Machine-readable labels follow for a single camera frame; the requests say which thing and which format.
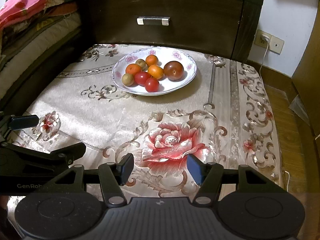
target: electrical outlet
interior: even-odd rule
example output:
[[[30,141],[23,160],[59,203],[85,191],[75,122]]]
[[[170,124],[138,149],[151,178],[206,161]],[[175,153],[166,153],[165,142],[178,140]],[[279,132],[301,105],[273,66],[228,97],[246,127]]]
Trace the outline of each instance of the electrical outlet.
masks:
[[[280,54],[284,45],[284,41],[272,36],[269,44],[269,49],[277,54]]]
[[[269,37],[269,39],[271,40],[272,35],[266,32],[263,32],[262,30],[258,30],[257,34],[256,34],[256,38],[254,40],[254,44],[263,47],[263,48],[267,48],[268,43],[264,40],[261,39],[261,34],[265,34]]]

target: orange fruit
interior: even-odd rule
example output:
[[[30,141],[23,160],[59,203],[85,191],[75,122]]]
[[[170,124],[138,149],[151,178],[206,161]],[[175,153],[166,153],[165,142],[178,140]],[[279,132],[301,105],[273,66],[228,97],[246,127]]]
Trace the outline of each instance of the orange fruit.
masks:
[[[157,65],[159,62],[158,58],[156,55],[149,55],[147,58],[146,58],[146,63],[148,66],[151,66],[151,65]]]
[[[141,67],[138,64],[129,64],[125,69],[125,72],[131,75],[135,75],[141,71]]]
[[[163,69],[157,65],[151,65],[148,68],[148,73],[156,79],[160,79],[163,77]]]

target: drawer handle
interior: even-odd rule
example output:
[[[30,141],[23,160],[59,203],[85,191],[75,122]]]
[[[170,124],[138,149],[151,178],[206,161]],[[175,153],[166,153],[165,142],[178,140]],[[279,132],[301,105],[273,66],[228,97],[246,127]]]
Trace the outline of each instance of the drawer handle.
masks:
[[[138,25],[169,25],[170,17],[138,17]]]

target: plate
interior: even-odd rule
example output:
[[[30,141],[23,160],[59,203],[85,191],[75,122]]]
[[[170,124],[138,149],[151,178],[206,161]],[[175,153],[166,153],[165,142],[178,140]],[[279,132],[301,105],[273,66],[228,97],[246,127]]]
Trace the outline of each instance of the plate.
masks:
[[[139,58],[145,60],[146,57],[151,54],[158,57],[158,65],[162,68],[169,61],[176,60],[180,62],[184,67],[183,76],[175,81],[171,81],[167,77],[163,76],[163,78],[159,80],[159,91],[153,93],[147,92],[144,87],[136,83],[129,87],[122,84],[121,77],[125,74],[126,67],[131,63],[135,63]],[[126,92],[142,96],[159,96],[168,94],[189,84],[196,76],[196,72],[196,62],[190,55],[182,52],[181,50],[166,47],[148,47],[139,49],[122,57],[113,67],[111,76],[115,85]]]

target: hand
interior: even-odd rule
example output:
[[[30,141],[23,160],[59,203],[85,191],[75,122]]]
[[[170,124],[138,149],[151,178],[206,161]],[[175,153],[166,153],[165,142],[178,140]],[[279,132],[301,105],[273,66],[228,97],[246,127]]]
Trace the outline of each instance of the hand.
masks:
[[[9,196],[0,196],[0,207],[3,209],[7,209],[7,204],[9,201]]]

